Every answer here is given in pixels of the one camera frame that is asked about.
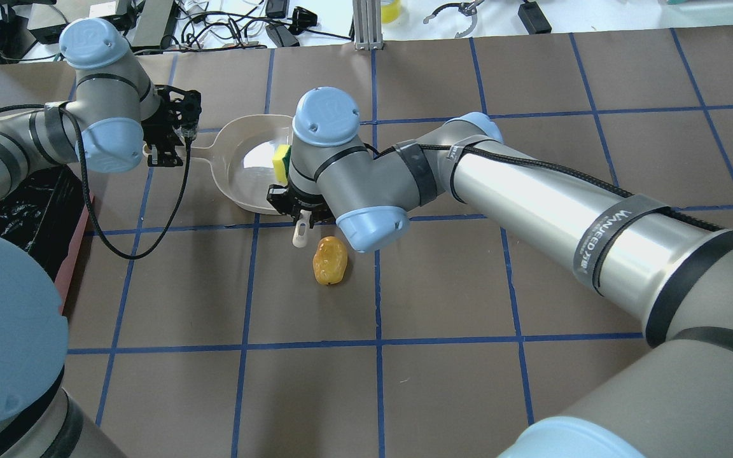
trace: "yellow fruit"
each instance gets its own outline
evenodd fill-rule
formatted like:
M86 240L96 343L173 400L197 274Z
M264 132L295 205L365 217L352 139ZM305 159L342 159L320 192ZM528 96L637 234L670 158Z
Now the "yellow fruit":
M313 273L320 284L336 284L347 270L347 247L335 237L324 237L318 242L313 257Z

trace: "table surface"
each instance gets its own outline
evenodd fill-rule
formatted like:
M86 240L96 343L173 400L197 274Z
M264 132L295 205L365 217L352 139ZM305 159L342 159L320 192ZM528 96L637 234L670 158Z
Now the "table surface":
M384 148L470 111L506 143L733 227L733 27L228 50L141 58L204 94L199 143L316 86ZM66 64L0 66L0 106L73 96ZM125 251L152 243L181 169L91 175ZM91 235L64 385L132 457L492 456L648 351L640 325L450 197L316 284L314 240L250 214L196 160L172 231L117 258Z

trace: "black power adapter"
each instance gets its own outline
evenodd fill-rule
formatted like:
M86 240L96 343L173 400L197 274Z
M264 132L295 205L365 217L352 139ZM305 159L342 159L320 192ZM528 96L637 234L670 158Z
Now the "black power adapter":
M528 34L550 34L553 29L536 2L524 0L520 5L519 17Z

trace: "sponge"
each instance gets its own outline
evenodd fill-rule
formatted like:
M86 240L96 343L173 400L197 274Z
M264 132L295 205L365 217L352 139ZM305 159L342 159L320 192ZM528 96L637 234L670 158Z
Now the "sponge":
M276 181L288 184L288 169L290 168L290 145L279 145L273 154L273 171Z

